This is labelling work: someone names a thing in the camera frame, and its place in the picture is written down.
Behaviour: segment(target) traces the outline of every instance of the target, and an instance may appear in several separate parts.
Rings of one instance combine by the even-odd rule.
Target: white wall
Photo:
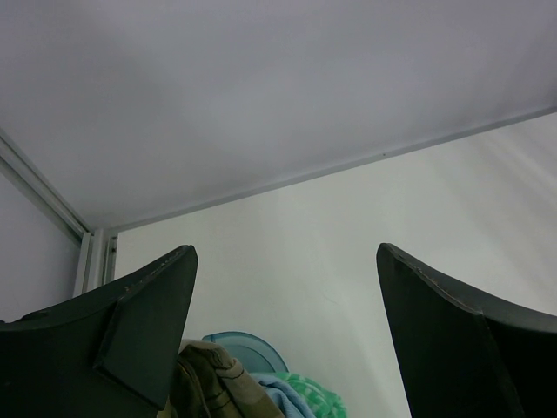
[[[72,296],[79,246],[0,173],[0,320]]]
[[[117,276],[193,244],[188,338],[259,335],[351,416],[407,417],[379,243],[557,314],[556,138],[554,114],[131,230]]]

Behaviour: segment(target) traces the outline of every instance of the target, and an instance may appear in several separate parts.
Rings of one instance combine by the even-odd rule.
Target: white ceiling
[[[114,226],[557,105],[557,2],[2,2],[0,65],[0,126]]]

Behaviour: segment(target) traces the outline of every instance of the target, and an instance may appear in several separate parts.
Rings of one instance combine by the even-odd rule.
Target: light blue lid
[[[206,335],[203,341],[223,346],[232,357],[240,360],[249,373],[288,372],[288,367],[279,353],[255,335],[230,331]]]

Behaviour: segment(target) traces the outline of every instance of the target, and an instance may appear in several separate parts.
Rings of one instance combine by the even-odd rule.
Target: olive green fabric
[[[238,360],[206,341],[179,354],[170,403],[177,418],[285,418]]]

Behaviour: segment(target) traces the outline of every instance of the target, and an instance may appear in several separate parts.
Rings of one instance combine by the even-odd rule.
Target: ceiling edge
[[[81,242],[91,229],[32,161],[0,129],[0,172],[68,237]]]
[[[335,172],[343,172],[344,170],[350,170],[352,168],[355,168],[355,167],[358,167],[358,166],[361,166],[361,165],[374,163],[376,161],[381,161],[381,160],[387,159],[387,158],[397,157],[399,155],[407,154],[409,152],[423,150],[425,148],[429,148],[430,146],[445,144],[447,142],[451,142],[451,141],[454,141],[456,139],[471,137],[472,135],[477,135],[477,134],[485,132],[485,131],[492,131],[494,129],[502,128],[504,126],[518,124],[520,122],[524,122],[524,121],[534,119],[534,118],[540,118],[542,116],[546,116],[546,115],[549,115],[551,113],[556,113],[556,112],[557,112],[557,106],[552,106],[552,107],[545,108],[545,109],[542,109],[542,110],[539,110],[539,111],[526,113],[526,114],[523,114],[523,115],[520,115],[520,116],[517,116],[517,117],[504,119],[500,122],[495,122],[495,123],[488,124],[488,125],[482,125],[481,127],[468,129],[468,130],[465,130],[465,131],[462,131],[462,132],[459,132],[459,133],[454,133],[454,134],[451,134],[451,135],[446,135],[446,136],[441,137],[441,138],[428,139],[428,140],[422,141],[418,144],[403,146],[403,147],[401,147],[397,150],[393,150],[393,151],[389,151],[389,152],[382,152],[382,153],[379,153],[379,154],[372,154],[372,155],[368,155],[368,156],[363,157],[363,158],[356,158],[355,160],[352,160],[352,161],[344,162],[344,163],[341,163],[341,164],[336,164],[336,165],[333,165],[333,166],[330,166],[330,167],[326,167],[324,169],[315,170],[313,172],[308,172],[306,174],[295,176],[295,177],[292,177],[290,179],[282,179],[282,180],[279,180],[279,181],[273,181],[268,185],[262,185],[262,186],[258,186],[258,187],[249,188],[249,189],[246,189],[245,191],[242,191],[242,192],[235,192],[235,193],[232,193],[228,196],[224,196],[222,198],[209,199],[209,200],[206,200],[206,201],[198,202],[198,203],[189,205],[189,206],[187,206],[183,209],[177,210],[177,211],[172,211],[172,212],[168,212],[166,214],[142,219],[142,220],[131,222],[131,223],[128,223],[128,224],[122,224],[120,226],[115,226],[115,227],[112,227],[110,229],[110,231],[111,231],[112,235],[116,235],[118,233],[122,233],[124,231],[129,231],[131,229],[138,228],[140,226],[145,226],[145,225],[149,225],[149,224],[152,224],[152,223],[155,223],[155,222],[159,222],[161,220],[167,220],[167,219],[170,219],[170,218],[175,218],[177,216],[186,215],[187,213],[201,211],[201,210],[207,209],[209,207],[223,205],[225,203],[230,203],[234,200],[248,198],[250,196],[254,196],[254,195],[260,194],[260,193],[269,192],[271,190],[276,190],[276,189],[279,189],[281,187],[286,187],[286,186],[289,186],[289,185],[295,185],[297,183],[301,183],[301,182],[304,182],[304,181],[307,181],[307,180],[317,179],[319,177],[324,177],[324,176],[327,176],[329,174],[334,174]]]

